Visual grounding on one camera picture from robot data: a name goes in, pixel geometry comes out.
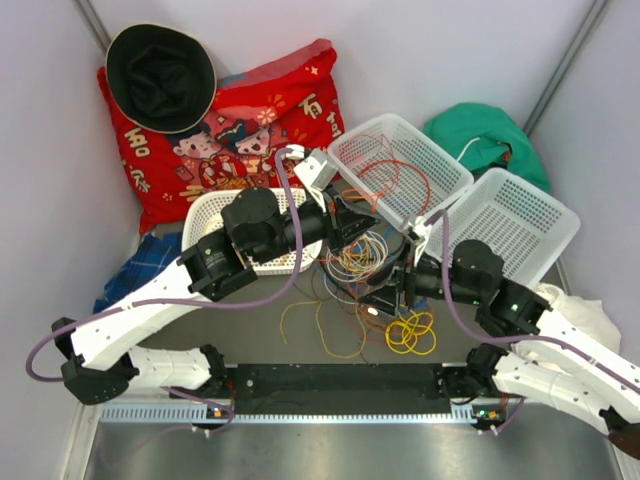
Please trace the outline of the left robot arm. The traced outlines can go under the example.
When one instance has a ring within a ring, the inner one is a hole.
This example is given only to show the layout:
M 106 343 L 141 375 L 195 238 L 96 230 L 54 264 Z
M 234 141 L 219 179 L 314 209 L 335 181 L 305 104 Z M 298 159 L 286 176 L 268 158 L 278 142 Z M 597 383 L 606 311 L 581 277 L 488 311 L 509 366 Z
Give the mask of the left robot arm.
M 62 382 L 81 403 L 108 402 L 130 389 L 171 389 L 214 398 L 226 387 L 223 356 L 211 345 L 157 350 L 141 342 L 200 308 L 228 309 L 224 298 L 255 282 L 256 264 L 287 254 L 302 262 L 305 246 L 339 251 L 378 224 L 334 189 L 281 209 L 268 188 L 241 190 L 221 210 L 221 228 L 201 237 L 158 276 L 86 324 L 56 321 L 55 344 L 66 360 Z

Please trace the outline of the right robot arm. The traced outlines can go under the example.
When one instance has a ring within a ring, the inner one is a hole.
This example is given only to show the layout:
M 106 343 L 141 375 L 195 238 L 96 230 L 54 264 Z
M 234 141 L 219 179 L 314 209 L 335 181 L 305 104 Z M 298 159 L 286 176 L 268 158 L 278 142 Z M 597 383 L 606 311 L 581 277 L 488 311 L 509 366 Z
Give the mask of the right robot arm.
M 419 297 L 476 307 L 483 329 L 467 356 L 467 384 L 476 394 L 532 399 L 592 426 L 616 448 L 639 456 L 639 367 L 604 346 L 528 287 L 503 275 L 488 245 L 465 240 L 452 260 L 408 266 L 409 253 L 384 268 L 361 297 L 396 314 Z

